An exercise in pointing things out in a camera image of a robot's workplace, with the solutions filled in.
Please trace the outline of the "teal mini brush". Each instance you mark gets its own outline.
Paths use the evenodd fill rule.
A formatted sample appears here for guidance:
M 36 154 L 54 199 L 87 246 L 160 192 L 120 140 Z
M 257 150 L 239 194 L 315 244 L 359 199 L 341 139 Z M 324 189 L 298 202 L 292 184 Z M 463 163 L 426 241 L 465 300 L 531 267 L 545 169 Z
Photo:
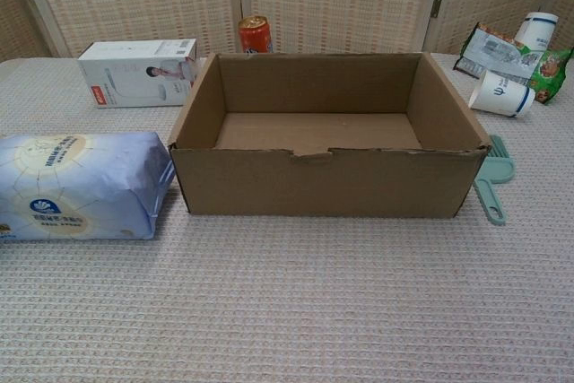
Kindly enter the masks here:
M 507 215 L 494 186 L 510 182 L 515 176 L 516 168 L 502 138 L 491 135 L 491 143 L 491 150 L 484 159 L 473 186 L 488 221 L 502 226 L 506 224 Z

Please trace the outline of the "green silver snack bag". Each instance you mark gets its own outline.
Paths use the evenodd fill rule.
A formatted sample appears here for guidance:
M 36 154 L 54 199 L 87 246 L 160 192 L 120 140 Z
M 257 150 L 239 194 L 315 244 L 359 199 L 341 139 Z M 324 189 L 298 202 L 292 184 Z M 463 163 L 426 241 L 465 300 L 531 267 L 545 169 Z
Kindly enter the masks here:
M 485 70 L 507 77 L 535 91 L 535 100 L 546 104 L 559 92 L 574 47 L 532 51 L 494 29 L 477 23 L 463 45 L 454 68 L 478 78 Z

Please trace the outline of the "blue white tissue pack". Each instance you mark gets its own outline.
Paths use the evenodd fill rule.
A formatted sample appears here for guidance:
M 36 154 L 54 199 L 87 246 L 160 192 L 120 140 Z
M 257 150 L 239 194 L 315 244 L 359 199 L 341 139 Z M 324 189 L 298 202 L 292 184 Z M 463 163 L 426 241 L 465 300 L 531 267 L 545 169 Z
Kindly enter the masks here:
M 150 239 L 174 177 L 154 132 L 0 138 L 0 239 Z

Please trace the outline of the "white paper cup blue logo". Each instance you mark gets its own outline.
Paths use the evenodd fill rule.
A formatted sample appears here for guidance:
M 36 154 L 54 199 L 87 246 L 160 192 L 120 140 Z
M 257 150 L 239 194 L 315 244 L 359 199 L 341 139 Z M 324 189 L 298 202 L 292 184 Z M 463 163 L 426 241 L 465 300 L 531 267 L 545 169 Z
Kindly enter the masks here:
M 508 118 L 520 118 L 529 111 L 534 100 L 533 89 L 485 70 L 474 87 L 468 106 Z
M 523 20 L 514 40 L 532 51 L 545 51 L 550 45 L 558 20 L 559 17 L 552 13 L 529 13 Z

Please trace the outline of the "orange soda can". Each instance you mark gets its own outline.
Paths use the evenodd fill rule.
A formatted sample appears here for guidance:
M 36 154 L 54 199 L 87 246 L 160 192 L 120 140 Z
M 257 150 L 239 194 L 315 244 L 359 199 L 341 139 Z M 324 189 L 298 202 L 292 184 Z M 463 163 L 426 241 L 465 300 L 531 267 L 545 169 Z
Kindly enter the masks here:
M 266 17 L 248 16 L 239 22 L 239 39 L 244 53 L 272 53 L 273 42 Z

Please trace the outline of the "beige woven tablecloth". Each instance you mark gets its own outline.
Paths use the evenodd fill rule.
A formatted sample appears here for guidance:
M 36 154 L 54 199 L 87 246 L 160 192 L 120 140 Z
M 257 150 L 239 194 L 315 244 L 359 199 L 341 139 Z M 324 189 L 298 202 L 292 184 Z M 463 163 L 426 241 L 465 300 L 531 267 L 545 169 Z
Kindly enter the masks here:
M 574 62 L 482 114 L 516 163 L 490 224 L 218 217 L 152 240 L 0 240 L 0 383 L 574 383 Z

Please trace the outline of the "white product box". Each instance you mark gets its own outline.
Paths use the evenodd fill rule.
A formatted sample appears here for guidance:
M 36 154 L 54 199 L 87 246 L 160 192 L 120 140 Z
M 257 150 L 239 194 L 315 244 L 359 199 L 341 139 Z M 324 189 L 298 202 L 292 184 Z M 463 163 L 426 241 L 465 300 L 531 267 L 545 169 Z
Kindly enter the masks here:
M 195 39 L 98 41 L 78 63 L 100 108 L 181 106 L 199 70 Z

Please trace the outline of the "brown cardboard box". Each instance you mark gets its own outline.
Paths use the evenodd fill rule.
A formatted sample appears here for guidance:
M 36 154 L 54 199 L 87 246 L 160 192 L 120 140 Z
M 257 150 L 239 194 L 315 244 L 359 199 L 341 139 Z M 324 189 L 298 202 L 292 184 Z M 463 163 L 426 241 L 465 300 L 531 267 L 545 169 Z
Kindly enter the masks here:
M 451 218 L 491 140 L 427 53 L 212 54 L 169 147 L 193 214 Z

